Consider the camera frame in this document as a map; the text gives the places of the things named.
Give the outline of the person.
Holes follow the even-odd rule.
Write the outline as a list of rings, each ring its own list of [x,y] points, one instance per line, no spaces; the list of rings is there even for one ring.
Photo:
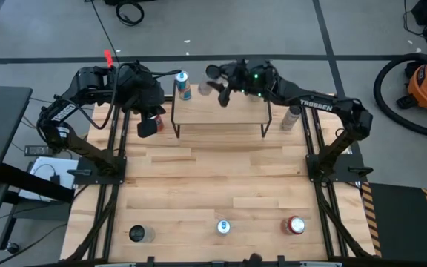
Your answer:
[[[261,267],[262,265],[262,257],[253,253],[248,259],[244,259],[242,261],[242,267]]]

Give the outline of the black power adapter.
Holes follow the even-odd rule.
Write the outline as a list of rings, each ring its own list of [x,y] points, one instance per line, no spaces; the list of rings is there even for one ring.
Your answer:
[[[46,145],[26,145],[24,147],[25,156],[47,156],[51,157],[54,152]]]

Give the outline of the black aluminium table frame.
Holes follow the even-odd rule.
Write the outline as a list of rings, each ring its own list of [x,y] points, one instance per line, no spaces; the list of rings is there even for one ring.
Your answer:
[[[125,154],[125,181],[108,186],[116,200],[112,222],[96,238],[97,257],[109,263],[145,267],[228,267],[253,253],[268,265],[325,261],[339,255],[343,243],[334,226],[322,222],[317,187],[305,162],[315,139],[307,140],[302,125],[279,129],[284,109],[272,108],[273,123],[266,136],[257,125],[185,125],[180,138],[173,128],[141,139],[137,118],[116,130],[115,149]],[[281,222],[304,219],[301,235],[284,234]],[[216,233],[219,220],[231,232]],[[129,238],[134,225],[155,231],[151,243]]]

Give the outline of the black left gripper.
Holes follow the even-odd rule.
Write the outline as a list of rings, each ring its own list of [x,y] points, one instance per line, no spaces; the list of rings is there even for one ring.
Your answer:
[[[151,71],[139,62],[124,63],[116,74],[115,106],[123,112],[133,111],[141,114],[141,122],[137,124],[137,134],[147,138],[158,132],[155,115],[165,114],[162,104],[165,92]]]

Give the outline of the black mat hazard stripes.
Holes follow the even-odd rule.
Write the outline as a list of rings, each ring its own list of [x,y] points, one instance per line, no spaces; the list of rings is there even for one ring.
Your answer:
[[[364,182],[362,197],[375,254],[427,263],[427,189]]]

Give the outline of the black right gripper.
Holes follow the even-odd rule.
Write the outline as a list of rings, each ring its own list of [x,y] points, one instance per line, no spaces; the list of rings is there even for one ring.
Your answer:
[[[208,65],[205,74],[210,79],[218,79],[222,76],[229,76],[232,67],[231,64]],[[223,108],[228,106],[233,91],[268,99],[277,83],[277,76],[277,69],[268,60],[236,62],[231,75],[231,88],[229,85],[219,85],[220,106]]]

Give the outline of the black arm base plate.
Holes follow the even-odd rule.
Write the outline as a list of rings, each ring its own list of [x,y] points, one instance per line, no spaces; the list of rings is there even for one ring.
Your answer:
[[[67,170],[74,176],[77,185],[119,185],[125,181],[126,157],[116,157],[118,171],[115,174],[102,174],[89,159],[79,158],[76,168]]]
[[[312,182],[365,182],[365,177],[374,170],[365,167],[362,158],[355,154],[339,155],[331,174],[324,174],[319,163],[316,154],[307,155],[308,176]]]

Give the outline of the wooden shelf black metal frame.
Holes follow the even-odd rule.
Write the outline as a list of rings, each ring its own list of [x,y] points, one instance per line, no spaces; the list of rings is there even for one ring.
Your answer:
[[[198,84],[191,85],[191,99],[181,100],[177,85],[173,86],[171,124],[177,138],[183,125],[259,125],[265,136],[272,121],[269,102],[250,102],[242,93],[232,93],[226,108],[219,105],[219,93],[209,96],[198,93]]]

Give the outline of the blue slim energy drink can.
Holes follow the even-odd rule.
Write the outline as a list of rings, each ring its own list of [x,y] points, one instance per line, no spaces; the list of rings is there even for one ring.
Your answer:
[[[181,100],[191,99],[191,85],[187,72],[181,71],[176,75],[176,85]]]
[[[219,220],[216,224],[216,233],[220,236],[226,236],[231,232],[231,224],[228,220]]]

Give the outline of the white flat board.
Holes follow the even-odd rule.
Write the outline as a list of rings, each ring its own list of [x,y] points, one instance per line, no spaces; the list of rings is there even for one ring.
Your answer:
[[[74,176],[69,174],[67,170],[76,168],[78,162],[74,159],[60,159],[53,157],[38,157],[30,166],[29,174],[50,181],[53,175],[60,176],[61,186],[73,189]]]

